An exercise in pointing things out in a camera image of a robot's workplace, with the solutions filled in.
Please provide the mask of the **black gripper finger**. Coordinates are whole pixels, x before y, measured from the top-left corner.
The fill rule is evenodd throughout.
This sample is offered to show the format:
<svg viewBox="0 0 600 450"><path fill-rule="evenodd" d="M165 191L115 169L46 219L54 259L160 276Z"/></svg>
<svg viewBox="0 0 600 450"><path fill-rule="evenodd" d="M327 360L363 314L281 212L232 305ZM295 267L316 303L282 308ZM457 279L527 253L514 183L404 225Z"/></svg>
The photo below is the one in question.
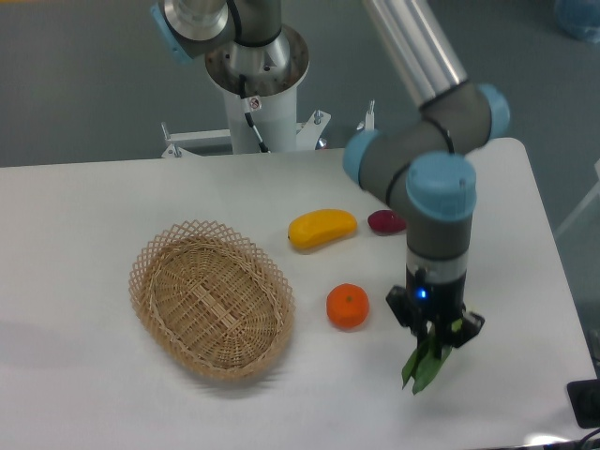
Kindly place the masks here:
<svg viewBox="0 0 600 450"><path fill-rule="evenodd" d="M458 349L477 337L485 322L482 315L463 310L460 318L437 327L436 337L443 348Z"/></svg>
<svg viewBox="0 0 600 450"><path fill-rule="evenodd" d="M409 328L413 336L425 337L428 334L427 320L422 309L413 302L404 287L393 286L385 301L398 323L404 328Z"/></svg>

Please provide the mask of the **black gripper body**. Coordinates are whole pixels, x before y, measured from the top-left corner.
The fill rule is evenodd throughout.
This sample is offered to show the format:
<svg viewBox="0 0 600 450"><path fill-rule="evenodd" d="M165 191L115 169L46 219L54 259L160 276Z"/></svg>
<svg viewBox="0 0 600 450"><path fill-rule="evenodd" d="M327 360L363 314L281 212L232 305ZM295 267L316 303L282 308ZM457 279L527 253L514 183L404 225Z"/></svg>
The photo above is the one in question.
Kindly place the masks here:
<svg viewBox="0 0 600 450"><path fill-rule="evenodd" d="M443 325L462 316L467 253L440 260L408 252L406 290L427 322Z"/></svg>

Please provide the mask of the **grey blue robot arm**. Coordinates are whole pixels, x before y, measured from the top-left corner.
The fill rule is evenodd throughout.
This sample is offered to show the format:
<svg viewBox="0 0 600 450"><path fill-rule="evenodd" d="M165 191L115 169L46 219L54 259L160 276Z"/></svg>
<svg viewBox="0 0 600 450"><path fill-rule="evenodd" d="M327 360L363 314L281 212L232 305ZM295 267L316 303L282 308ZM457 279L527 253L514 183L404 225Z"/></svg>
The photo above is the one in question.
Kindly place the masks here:
<svg viewBox="0 0 600 450"><path fill-rule="evenodd" d="M428 3L365 7L420 119L393 136L360 131L343 167L407 222L406 283L386 298L398 322L419 341L434 335L458 348L485 322L463 302L476 204L467 155L504 134L510 110L495 87L469 80ZM299 148L296 105L283 97L304 79L308 49L278 1L159 1L151 14L177 60L204 60L225 96L235 153Z"/></svg>

